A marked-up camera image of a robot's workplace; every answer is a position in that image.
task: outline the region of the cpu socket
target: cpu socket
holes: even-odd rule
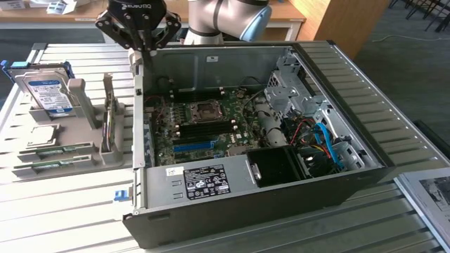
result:
[[[192,122],[219,121],[223,118],[219,101],[207,100],[191,104]]]

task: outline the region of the blue latch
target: blue latch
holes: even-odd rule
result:
[[[13,62],[10,65],[10,69],[28,69],[29,62]]]
[[[9,78],[9,80],[12,81],[12,83],[14,83],[14,79],[12,78],[9,72],[8,72],[8,68],[9,68],[9,62],[6,60],[2,60],[1,63],[1,70],[5,73],[6,77]]]
[[[127,201],[129,200],[129,195],[127,190],[115,191],[113,201]]]
[[[63,63],[63,66],[64,66],[65,72],[68,74],[68,77],[75,78],[73,71],[72,71],[72,65],[69,64],[69,62],[65,61]]]

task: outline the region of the red cable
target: red cable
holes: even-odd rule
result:
[[[320,147],[322,147],[327,157],[331,158],[331,154],[330,154],[328,150],[326,149],[326,147],[323,145]]]
[[[295,130],[295,133],[294,133],[294,136],[292,136],[292,139],[291,139],[288,145],[292,145],[292,143],[294,143],[294,141],[295,141],[295,137],[296,137],[298,131],[300,130],[300,127],[302,127],[303,122],[306,122],[306,120],[302,120],[300,123],[298,124],[296,130]]]

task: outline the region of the metal rack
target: metal rack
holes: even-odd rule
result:
[[[420,252],[440,247],[391,179],[404,171],[448,167],[450,162],[371,81],[327,42],[302,42],[398,168],[382,182],[359,191],[339,207],[229,231],[148,252]],[[112,73],[115,95],[125,104],[124,160],[131,168],[133,77],[127,52],[116,45],[51,44],[28,61],[68,60],[84,78],[92,104],[103,103],[103,73]],[[129,202],[112,203],[113,191],[132,182],[131,169],[63,171],[20,180],[8,166],[32,119],[29,98],[13,87],[0,116],[0,236],[4,252],[143,252],[120,218]]]

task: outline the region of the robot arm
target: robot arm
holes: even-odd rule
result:
[[[152,31],[163,19],[165,29],[153,35]],[[152,55],[157,48],[167,45],[181,24],[179,15],[167,11],[164,0],[109,0],[108,8],[96,20],[96,27],[123,48],[151,52]]]
[[[181,27],[179,15],[167,10],[164,0],[108,1],[96,27],[123,48],[153,56]],[[189,0],[189,31],[184,44],[221,44],[221,32],[251,42],[262,34],[271,12],[268,0]],[[165,29],[152,35],[163,19]]]
[[[252,42],[272,13],[268,0],[189,0],[189,31],[184,45],[221,44],[221,32]]]

